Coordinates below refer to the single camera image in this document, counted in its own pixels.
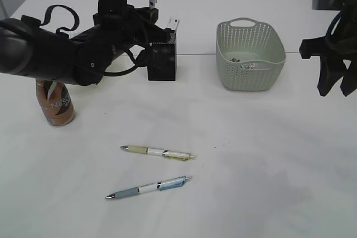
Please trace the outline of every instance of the basket handle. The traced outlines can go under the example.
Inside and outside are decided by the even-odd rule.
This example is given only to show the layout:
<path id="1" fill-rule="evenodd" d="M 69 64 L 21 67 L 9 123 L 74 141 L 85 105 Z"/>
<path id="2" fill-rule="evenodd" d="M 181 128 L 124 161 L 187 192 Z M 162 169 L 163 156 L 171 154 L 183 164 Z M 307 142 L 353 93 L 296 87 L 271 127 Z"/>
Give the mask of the basket handle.
<path id="1" fill-rule="evenodd" d="M 249 21 L 249 22 L 254 22 L 254 25 L 253 25 L 253 26 L 239 26 L 239 27 L 237 27 L 237 26 L 233 26 L 233 25 L 232 25 L 232 23 L 233 23 L 233 22 L 238 22 L 238 21 Z M 255 27 L 255 26 L 256 26 L 256 24 L 257 24 L 257 23 L 259 23 L 259 22 L 258 22 L 258 21 L 256 21 L 256 20 L 250 19 L 250 18 L 237 18 L 237 19 L 233 19 L 233 20 L 231 20 L 231 21 L 228 21 L 228 22 L 226 22 L 226 23 L 228 23 L 228 24 L 229 24 L 229 26 L 230 26 L 230 27 L 232 27 L 232 28 L 242 28 L 242 27 L 245 27 L 245 28 L 252 28 L 252 27 Z"/>

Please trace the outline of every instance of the pen clip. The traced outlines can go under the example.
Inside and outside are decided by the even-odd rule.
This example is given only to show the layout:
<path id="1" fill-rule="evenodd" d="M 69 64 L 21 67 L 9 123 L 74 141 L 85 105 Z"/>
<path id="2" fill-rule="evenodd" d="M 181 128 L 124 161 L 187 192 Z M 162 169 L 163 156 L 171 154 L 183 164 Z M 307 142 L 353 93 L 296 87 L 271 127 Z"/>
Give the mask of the pen clip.
<path id="1" fill-rule="evenodd" d="M 183 161 L 183 162 L 186 162 L 187 160 L 190 159 L 190 157 L 180 158 L 180 157 L 174 157 L 174 156 L 165 156 L 165 158 L 172 159 L 172 160 L 179 160 L 179 161 Z"/>

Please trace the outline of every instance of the pen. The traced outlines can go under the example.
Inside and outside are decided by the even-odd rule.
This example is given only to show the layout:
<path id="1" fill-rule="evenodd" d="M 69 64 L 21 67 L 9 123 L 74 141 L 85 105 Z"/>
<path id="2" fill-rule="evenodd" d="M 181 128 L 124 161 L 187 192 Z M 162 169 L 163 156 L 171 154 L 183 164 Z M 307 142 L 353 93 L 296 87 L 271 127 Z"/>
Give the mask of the pen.
<path id="1" fill-rule="evenodd" d="M 182 187 L 187 181 L 190 181 L 191 179 L 192 177 L 183 176 L 179 178 L 169 179 L 168 181 L 160 181 L 145 186 L 139 186 L 128 190 L 115 192 L 112 195 L 106 196 L 105 199 L 120 199 L 129 196 L 139 195 L 140 193 L 153 192 L 156 190 L 164 191 L 168 189 Z"/>
<path id="2" fill-rule="evenodd" d="M 196 156 L 192 155 L 191 153 L 180 153 L 180 152 L 173 152 L 170 150 L 162 150 L 162 149 L 153 149 L 148 147 L 139 147 L 139 146 L 121 146 L 123 150 L 132 153 L 142 153 L 142 154 L 150 154 L 152 156 L 162 156 L 168 159 L 175 159 L 180 161 L 187 161 L 189 159 L 195 159 Z"/>

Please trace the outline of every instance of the nescafe can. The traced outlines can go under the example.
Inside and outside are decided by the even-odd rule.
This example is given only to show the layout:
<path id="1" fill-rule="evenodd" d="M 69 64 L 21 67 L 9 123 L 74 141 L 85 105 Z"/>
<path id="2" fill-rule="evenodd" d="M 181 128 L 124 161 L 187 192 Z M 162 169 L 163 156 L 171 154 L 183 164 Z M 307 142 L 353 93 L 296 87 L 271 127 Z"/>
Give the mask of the nescafe can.
<path id="1" fill-rule="evenodd" d="M 50 125 L 59 127 L 74 119 L 71 97 L 63 83 L 36 79 L 36 95 Z"/>

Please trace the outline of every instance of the black strap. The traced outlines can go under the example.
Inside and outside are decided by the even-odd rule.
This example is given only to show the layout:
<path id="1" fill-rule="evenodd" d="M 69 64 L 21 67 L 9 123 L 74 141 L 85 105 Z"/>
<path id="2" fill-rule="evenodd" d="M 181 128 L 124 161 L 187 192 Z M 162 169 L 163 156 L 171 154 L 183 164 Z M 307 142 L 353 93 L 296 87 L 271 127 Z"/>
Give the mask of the black strap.
<path id="1" fill-rule="evenodd" d="M 65 5 L 52 5 L 52 6 L 49 6 L 48 9 L 46 10 L 46 13 L 45 13 L 45 20 L 42 24 L 40 24 L 41 26 L 43 25 L 48 25 L 50 20 L 51 20 L 51 16 L 52 16 L 52 11 L 56 8 L 56 7 L 61 7 L 61 8 L 64 8 L 66 10 L 68 10 L 74 17 L 74 25 L 71 29 L 68 29 L 67 27 L 60 27 L 56 30 L 56 34 L 63 34 L 61 32 L 61 30 L 64 30 L 64 31 L 74 31 L 78 28 L 79 26 L 79 16 L 78 14 L 73 10 L 71 9 L 70 7 L 67 7 Z"/>

